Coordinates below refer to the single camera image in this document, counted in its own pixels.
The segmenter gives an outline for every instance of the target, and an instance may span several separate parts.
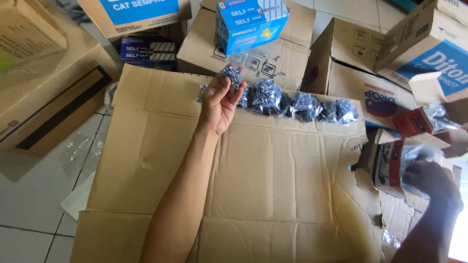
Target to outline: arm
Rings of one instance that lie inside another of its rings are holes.
[[[435,162],[416,161],[408,166],[403,178],[431,199],[392,262],[447,263],[453,228],[463,210],[460,191],[450,171]]]
[[[236,94],[231,82],[215,77],[203,94],[202,111],[192,141],[148,227],[141,263],[183,263],[190,253],[203,215],[219,136],[234,117],[245,82]]]

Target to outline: forearm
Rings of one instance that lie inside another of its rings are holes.
[[[447,262],[458,214],[458,201],[430,201],[426,212],[403,241],[394,263]]]
[[[151,220],[142,263],[185,262],[200,226],[218,135],[196,131]]]

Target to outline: person's hand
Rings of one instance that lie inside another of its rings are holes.
[[[450,170],[436,162],[415,161],[409,164],[403,179],[428,195],[431,200],[449,201],[463,206],[460,191]]]
[[[228,77],[221,79],[218,74],[213,78],[203,93],[202,111],[197,129],[202,132],[214,132],[217,135],[226,131],[247,83],[243,81],[235,94],[229,90],[230,86],[231,81]]]

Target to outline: blue box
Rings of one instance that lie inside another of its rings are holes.
[[[158,36],[122,38],[120,58],[124,63],[166,71],[177,71],[176,44]]]
[[[216,36],[226,55],[275,41],[289,17],[282,0],[229,0],[216,7]]]

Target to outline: white tile floor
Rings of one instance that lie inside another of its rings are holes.
[[[200,1],[192,0],[193,17]],[[333,16],[382,31],[404,17],[384,0],[296,2],[317,9],[314,40]],[[109,45],[94,26],[85,28]],[[0,151],[0,263],[69,261],[76,222],[60,203],[95,171],[100,151],[95,137],[104,138],[109,123],[110,116],[100,110],[42,159]],[[71,161],[77,143],[82,143],[82,151]]]

